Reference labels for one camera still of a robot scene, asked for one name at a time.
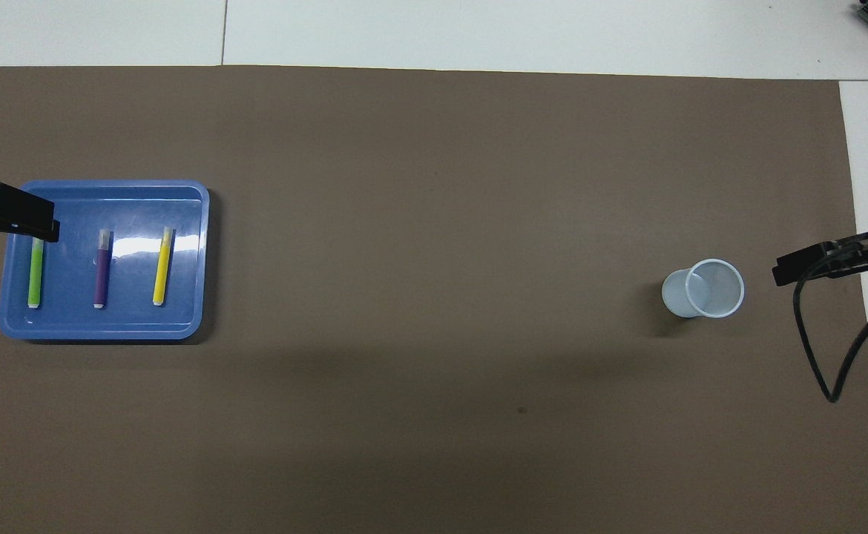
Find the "purple pen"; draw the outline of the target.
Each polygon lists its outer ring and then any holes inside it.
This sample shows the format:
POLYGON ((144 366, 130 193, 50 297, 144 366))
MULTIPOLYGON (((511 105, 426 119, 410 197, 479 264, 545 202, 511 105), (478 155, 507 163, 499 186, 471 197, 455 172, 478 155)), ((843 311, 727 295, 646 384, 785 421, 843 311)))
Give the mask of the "purple pen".
POLYGON ((93 308, 95 309, 106 307, 106 300, 108 300, 108 284, 111 275, 111 235, 112 232, 108 228, 99 230, 93 294, 93 308))

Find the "translucent plastic cup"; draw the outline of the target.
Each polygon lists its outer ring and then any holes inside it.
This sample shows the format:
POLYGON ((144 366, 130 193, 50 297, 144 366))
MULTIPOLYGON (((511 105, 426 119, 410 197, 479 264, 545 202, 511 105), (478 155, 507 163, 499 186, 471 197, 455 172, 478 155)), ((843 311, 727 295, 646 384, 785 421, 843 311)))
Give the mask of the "translucent plastic cup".
POLYGON ((742 306, 745 294, 742 274, 720 258, 706 258, 688 269, 673 271, 661 290, 665 307, 685 319, 729 317, 742 306))

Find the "brown table mat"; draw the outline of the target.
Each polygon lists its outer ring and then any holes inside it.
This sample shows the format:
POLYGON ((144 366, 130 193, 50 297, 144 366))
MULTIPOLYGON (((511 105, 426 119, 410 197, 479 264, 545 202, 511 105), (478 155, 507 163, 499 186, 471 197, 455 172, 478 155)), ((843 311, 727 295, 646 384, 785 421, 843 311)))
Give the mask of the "brown table mat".
POLYGON ((857 232, 837 82, 0 68, 0 180, 142 178, 203 327, 0 331, 0 534, 868 534, 868 355, 827 403, 771 277, 857 232))

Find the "yellow pen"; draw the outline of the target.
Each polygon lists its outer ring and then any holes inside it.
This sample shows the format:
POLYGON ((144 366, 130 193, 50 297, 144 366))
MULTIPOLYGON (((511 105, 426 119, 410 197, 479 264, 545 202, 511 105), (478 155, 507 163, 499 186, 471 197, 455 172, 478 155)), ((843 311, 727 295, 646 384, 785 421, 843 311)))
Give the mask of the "yellow pen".
POLYGON ((156 307, 163 306, 166 300, 166 288, 173 249, 174 233, 175 230, 172 227, 164 226, 162 237, 160 237, 158 264, 155 271, 152 293, 152 304, 156 307))

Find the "blue plastic tray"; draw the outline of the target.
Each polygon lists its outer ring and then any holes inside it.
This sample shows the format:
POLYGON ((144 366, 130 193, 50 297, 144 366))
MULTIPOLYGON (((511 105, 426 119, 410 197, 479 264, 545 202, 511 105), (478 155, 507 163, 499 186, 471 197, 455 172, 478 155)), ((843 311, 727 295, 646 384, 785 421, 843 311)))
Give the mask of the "blue plastic tray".
POLYGON ((45 246, 42 304, 27 307, 33 241, 11 234, 4 250, 0 330, 7 337, 68 341, 178 341, 200 327, 206 287, 210 193, 196 180, 34 180, 24 191, 55 204, 57 243, 45 246), (164 226, 175 230, 163 306, 152 304, 164 226), (99 230, 111 230, 108 300, 93 308, 99 230))

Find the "green pen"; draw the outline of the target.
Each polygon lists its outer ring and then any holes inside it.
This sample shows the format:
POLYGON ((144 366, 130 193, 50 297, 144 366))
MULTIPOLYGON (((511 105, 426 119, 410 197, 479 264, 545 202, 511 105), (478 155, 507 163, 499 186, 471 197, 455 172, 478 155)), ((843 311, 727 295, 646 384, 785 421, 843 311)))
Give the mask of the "green pen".
POLYGON ((30 250, 30 267, 28 267, 27 307, 29 309, 37 309, 42 304, 44 257, 45 242, 34 237, 30 250))

